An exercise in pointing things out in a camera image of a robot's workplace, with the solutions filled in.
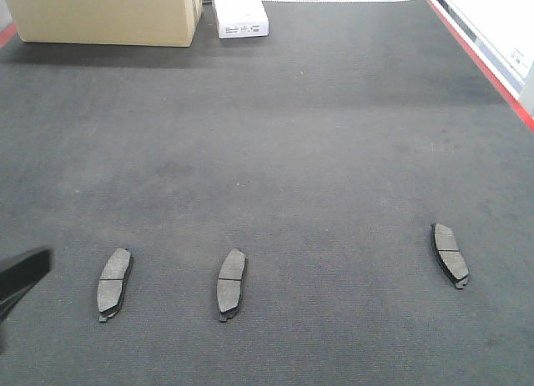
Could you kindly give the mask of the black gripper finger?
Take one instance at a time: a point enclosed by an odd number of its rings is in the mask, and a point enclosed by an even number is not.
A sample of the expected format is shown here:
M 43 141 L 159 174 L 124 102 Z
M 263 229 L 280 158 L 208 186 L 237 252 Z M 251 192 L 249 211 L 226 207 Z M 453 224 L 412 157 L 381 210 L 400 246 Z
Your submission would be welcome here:
M 1 319 L 5 319 L 28 290 L 49 273 L 52 261 L 53 249 L 48 246 L 1 259 Z

